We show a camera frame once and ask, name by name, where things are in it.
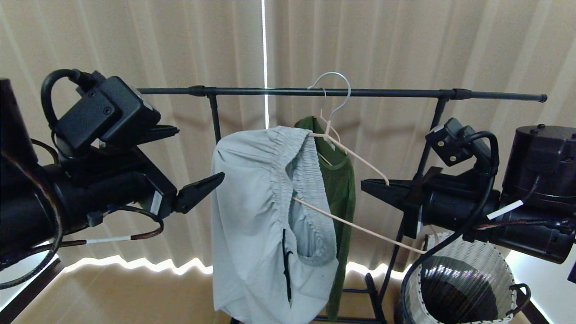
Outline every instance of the white woven basket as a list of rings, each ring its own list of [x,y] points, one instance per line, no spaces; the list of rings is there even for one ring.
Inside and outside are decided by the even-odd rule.
[[[446,239],[451,233],[441,233],[438,235],[439,241]],[[434,238],[430,239],[429,246],[433,247],[438,242]],[[504,260],[502,254],[489,243],[476,241],[474,243],[463,241],[458,238],[453,243],[449,244],[436,254],[433,258],[435,262],[430,263],[428,260],[420,265],[417,270],[408,278],[408,291],[406,294],[407,308],[409,315],[417,324],[442,324],[440,321],[430,315],[426,309],[426,305],[422,296],[422,269],[424,267],[424,274],[431,272],[439,273],[445,278],[448,278],[450,284],[456,287],[459,291],[466,294],[466,290],[470,289],[474,281],[481,280],[485,286],[486,283],[495,296],[495,305],[497,308],[497,319],[482,319],[477,321],[468,322],[470,324],[485,324],[485,323],[508,323],[514,317],[511,310],[516,309],[516,289],[514,285],[514,276]],[[441,260],[458,260],[466,264],[467,269],[464,270],[458,266],[452,267],[439,264]],[[484,292],[475,292],[477,296]]]

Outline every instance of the green sweater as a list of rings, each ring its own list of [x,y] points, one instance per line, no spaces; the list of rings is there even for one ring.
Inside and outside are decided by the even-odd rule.
[[[294,127],[309,129],[314,133],[324,133],[315,117],[301,119]],[[330,212],[334,216],[352,222],[356,206],[356,189],[354,185],[354,169],[352,168],[350,157],[339,148],[332,149],[330,144],[323,138],[315,138],[315,140],[318,153],[332,164],[329,165],[321,157],[318,158]],[[330,299],[326,305],[326,314],[330,321],[336,320],[338,309],[340,308],[352,228],[334,220],[334,230],[336,231],[336,245],[338,248],[336,252],[338,270],[336,271]]]

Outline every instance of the black drawstring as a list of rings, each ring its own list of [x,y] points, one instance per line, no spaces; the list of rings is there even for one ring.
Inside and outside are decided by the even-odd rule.
[[[286,252],[286,228],[282,230],[282,254],[284,255],[284,276],[286,276],[286,292],[288,294],[288,303],[292,308],[292,288],[290,286],[290,270],[288,266],[288,256],[292,251]]]

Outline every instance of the garment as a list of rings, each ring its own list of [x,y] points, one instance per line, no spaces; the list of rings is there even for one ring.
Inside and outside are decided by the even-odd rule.
[[[244,323],[308,323],[328,301],[334,225],[292,200],[329,209],[308,133],[241,131],[216,146],[212,171],[226,176],[211,196],[214,309]]]
[[[324,130],[315,117],[306,117],[298,121],[295,127],[309,129],[314,133],[323,134]],[[352,222],[354,218],[354,208],[356,207],[356,188],[354,184],[354,169],[350,157],[341,149],[333,149],[323,138],[315,138],[316,150],[332,165],[319,159],[320,171],[324,179],[324,187],[330,212],[332,215]],[[339,262],[330,299],[326,305],[326,315],[330,321],[336,321],[338,310],[340,309],[340,298],[344,287],[344,277],[346,276],[346,264],[348,263],[348,251],[350,249],[350,235],[352,228],[337,220],[334,220],[336,231],[337,258]]]

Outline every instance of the hanger bar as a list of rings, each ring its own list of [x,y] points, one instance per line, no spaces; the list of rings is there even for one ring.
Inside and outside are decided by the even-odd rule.
[[[306,89],[306,88],[216,88],[195,85],[189,88],[142,88],[143,95],[191,95],[205,97],[210,95],[224,96],[332,96],[346,97],[348,89]],[[529,95],[524,93],[476,92],[467,89],[417,90],[417,89],[352,89],[352,97],[407,97],[407,98],[447,98],[449,100],[504,99],[545,102],[546,95]]]

